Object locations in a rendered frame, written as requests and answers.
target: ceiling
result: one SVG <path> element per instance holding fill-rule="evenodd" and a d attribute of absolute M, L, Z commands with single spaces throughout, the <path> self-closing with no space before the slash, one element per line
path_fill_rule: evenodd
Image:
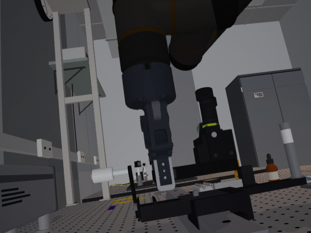
<path fill-rule="evenodd" d="M 297 1 L 298 0 L 253 0 L 240 14 L 234 25 L 280 21 Z M 117 32 L 114 15 L 112 13 L 112 0 L 48 0 L 48 2 L 53 11 L 61 13 L 65 7 L 68 7 L 68 9 L 66 9 L 68 12 L 62 13 L 77 12 L 78 21 L 85 34 L 83 11 L 85 5 L 88 4 L 91 10 L 93 39 L 105 39 L 108 41 L 112 58 L 119 57 Z"/>

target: orange bottle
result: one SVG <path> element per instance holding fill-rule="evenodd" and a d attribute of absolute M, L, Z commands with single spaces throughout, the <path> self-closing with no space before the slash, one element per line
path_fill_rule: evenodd
<path fill-rule="evenodd" d="M 277 170 L 277 166 L 273 163 L 273 159 L 271 158 L 271 154 L 267 154 L 267 160 L 266 161 L 267 161 L 266 171 L 267 171 L 267 176 L 268 176 L 269 182 L 280 180 L 278 170 Z"/>

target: bottle label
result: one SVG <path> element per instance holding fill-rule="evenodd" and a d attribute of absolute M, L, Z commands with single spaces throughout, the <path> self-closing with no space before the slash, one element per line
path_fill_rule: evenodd
<path fill-rule="evenodd" d="M 268 175 L 268 180 L 278 180 L 280 179 L 279 175 L 278 175 L 278 171 L 276 172 L 267 172 Z"/>

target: purple square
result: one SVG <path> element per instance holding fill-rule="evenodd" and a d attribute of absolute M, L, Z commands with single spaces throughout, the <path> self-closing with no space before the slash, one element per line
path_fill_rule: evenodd
<path fill-rule="evenodd" d="M 115 206 L 110 206 L 108 210 L 113 210 Z"/>

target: floor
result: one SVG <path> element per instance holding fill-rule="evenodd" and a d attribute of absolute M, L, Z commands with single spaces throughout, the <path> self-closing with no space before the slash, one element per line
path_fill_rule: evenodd
<path fill-rule="evenodd" d="M 303 175 L 311 175 L 311 166 L 301 166 Z M 233 172 L 199 176 L 208 179 L 232 175 Z M 290 177 L 289 169 L 279 170 L 280 179 Z M 266 173 L 256 174 L 257 183 L 268 182 Z M 111 186 L 110 194 L 126 192 L 126 186 Z M 192 191 L 191 186 L 182 187 Z M 154 192 L 139 194 L 141 204 L 152 202 L 148 196 Z M 101 196 L 97 192 L 91 196 Z M 158 201 L 166 200 L 165 196 L 155 196 Z M 132 202 L 112 204 L 112 201 L 123 198 L 112 198 L 109 201 L 95 201 L 65 207 L 50 214 L 50 224 L 54 228 L 50 233 L 189 233 L 178 218 L 140 222 L 133 215 Z M 311 189 L 300 186 L 251 195 L 255 224 L 265 227 L 269 233 L 311 233 Z M 35 233 L 38 221 L 17 229 L 18 233 Z"/>

